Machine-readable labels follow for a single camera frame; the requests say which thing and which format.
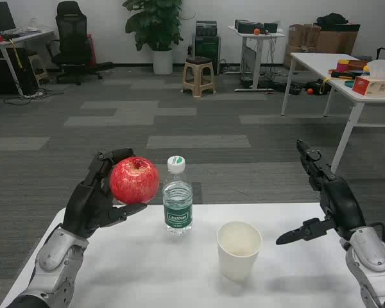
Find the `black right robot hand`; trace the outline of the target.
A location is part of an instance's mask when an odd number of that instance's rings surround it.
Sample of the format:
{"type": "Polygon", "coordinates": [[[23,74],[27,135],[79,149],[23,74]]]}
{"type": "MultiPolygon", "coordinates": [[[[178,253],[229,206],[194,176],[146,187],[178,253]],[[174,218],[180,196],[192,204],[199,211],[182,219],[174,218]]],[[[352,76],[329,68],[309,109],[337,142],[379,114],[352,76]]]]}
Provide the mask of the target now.
{"type": "Polygon", "coordinates": [[[309,147],[303,140],[296,141],[302,166],[314,191],[320,193],[320,207],[324,220],[312,218],[304,221],[300,228],[282,234],[277,245],[289,244],[303,239],[310,241],[334,229],[349,240],[354,230],[366,226],[363,212],[346,180],[331,171],[330,165],[318,150],[309,147]]]}

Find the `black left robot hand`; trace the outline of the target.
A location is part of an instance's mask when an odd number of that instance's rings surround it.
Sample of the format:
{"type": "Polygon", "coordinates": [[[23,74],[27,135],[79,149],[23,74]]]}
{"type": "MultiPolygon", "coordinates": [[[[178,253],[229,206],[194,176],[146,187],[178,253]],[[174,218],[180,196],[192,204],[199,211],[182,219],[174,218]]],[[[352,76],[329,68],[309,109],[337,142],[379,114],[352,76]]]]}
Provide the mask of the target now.
{"type": "Polygon", "coordinates": [[[113,206],[110,175],[116,164],[133,157],[131,148],[123,148],[94,155],[85,179],[73,191],[65,209],[62,228],[82,238],[89,238],[98,228],[110,227],[126,221],[147,208],[145,203],[113,206]]]}

